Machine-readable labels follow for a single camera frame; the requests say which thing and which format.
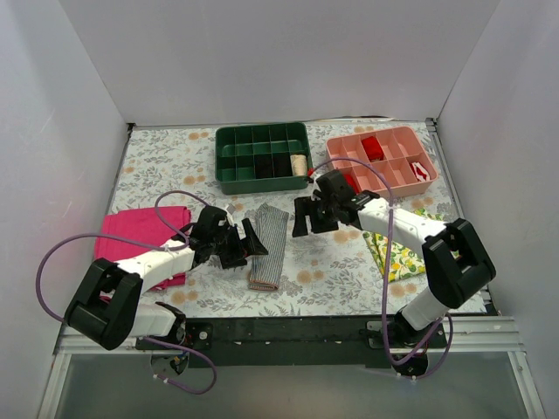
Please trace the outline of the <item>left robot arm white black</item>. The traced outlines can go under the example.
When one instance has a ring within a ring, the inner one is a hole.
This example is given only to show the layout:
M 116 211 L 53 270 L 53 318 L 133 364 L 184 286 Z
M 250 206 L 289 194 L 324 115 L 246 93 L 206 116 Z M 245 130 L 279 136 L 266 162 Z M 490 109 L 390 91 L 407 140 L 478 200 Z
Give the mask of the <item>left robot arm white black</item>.
M 247 264 L 253 256 L 267 255 L 249 219 L 240 225 L 217 207 L 205 207 L 194 223 L 157 250 L 111 262 L 92 262 L 71 303 L 64 322 L 106 350 L 114 350 L 127 338 L 147 336 L 168 349 L 187 338 L 186 316 L 163 303 L 143 304 L 141 296 L 163 280 L 186 273 L 216 256 L 224 269 Z

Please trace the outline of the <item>grey striped boxer underwear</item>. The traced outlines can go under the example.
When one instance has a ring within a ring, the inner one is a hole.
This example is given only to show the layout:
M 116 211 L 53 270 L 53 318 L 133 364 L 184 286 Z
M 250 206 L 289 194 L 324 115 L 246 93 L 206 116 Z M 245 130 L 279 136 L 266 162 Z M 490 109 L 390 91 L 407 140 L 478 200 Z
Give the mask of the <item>grey striped boxer underwear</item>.
M 275 292 L 283 270 L 289 214 L 263 203 L 256 212 L 256 235 L 267 254 L 252 260 L 248 287 L 254 291 Z

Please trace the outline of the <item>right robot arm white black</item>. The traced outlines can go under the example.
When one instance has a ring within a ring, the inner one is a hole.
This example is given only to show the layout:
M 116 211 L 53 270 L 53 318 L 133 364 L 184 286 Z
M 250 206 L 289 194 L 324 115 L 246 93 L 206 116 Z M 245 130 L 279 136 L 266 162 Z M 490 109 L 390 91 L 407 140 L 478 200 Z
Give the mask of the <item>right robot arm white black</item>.
M 332 170 L 318 178 L 311 196 L 295 199 L 293 237 L 337 230 L 340 224 L 388 239 L 424 262 L 428 285 L 387 325 L 389 336 L 406 347 L 424 340 L 432 323 L 460 308 L 496 276 L 496 269 L 470 222 L 451 223 L 396 209 L 375 192 L 356 193 Z

